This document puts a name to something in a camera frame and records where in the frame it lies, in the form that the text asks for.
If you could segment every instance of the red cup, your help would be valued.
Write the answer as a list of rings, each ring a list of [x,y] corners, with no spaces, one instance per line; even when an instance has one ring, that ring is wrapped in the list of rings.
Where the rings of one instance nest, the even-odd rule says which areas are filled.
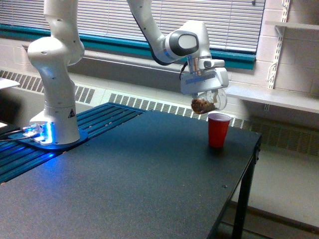
[[[208,140],[213,148],[222,148],[231,117],[213,113],[208,115]]]

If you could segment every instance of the warning label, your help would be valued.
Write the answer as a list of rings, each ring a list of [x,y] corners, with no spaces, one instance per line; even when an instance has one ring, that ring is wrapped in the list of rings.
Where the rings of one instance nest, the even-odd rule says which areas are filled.
[[[70,114],[69,114],[69,117],[68,117],[68,118],[72,118],[72,117],[74,117],[74,116],[75,116],[75,113],[74,113],[73,109],[71,109],[71,112],[70,112]]]

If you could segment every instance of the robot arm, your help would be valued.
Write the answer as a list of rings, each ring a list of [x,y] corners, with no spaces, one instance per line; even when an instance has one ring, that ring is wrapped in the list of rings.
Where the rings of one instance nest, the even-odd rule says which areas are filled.
[[[42,145],[68,144],[80,138],[74,83],[67,71],[67,66],[76,64],[84,55],[77,30],[77,6],[78,0],[45,0],[44,17],[51,36],[32,42],[28,48],[29,60],[44,86],[44,110],[30,121],[44,125],[45,133],[34,138]]]
[[[164,36],[153,19],[152,0],[127,2],[150,44],[156,62],[168,65],[187,57],[189,73],[182,75],[180,88],[183,94],[192,94],[193,110],[203,114],[225,108],[227,100],[222,90],[228,86],[227,71],[223,68],[225,62],[211,58],[205,24],[202,21],[188,21],[178,30]]]

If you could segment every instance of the window sill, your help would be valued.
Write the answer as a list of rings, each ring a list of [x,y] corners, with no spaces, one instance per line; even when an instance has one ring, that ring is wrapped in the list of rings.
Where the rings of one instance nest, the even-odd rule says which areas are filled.
[[[44,36],[50,36],[50,31],[32,27],[0,24],[0,37],[34,40]],[[150,47],[147,42],[85,34],[80,34],[80,38],[86,48],[124,52],[142,56],[151,56]],[[254,68],[256,59],[256,55],[254,54],[243,54],[216,50],[211,50],[211,54],[214,59],[225,60],[225,67],[248,70],[252,70]]]

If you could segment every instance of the window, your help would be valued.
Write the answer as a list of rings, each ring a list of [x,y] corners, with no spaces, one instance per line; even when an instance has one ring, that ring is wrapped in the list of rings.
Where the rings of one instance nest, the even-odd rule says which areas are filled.
[[[44,0],[0,0],[0,23],[49,29]],[[212,49],[257,50],[265,0],[153,0],[152,12],[163,34],[187,20],[202,20]],[[79,32],[145,41],[125,0],[79,0]]]

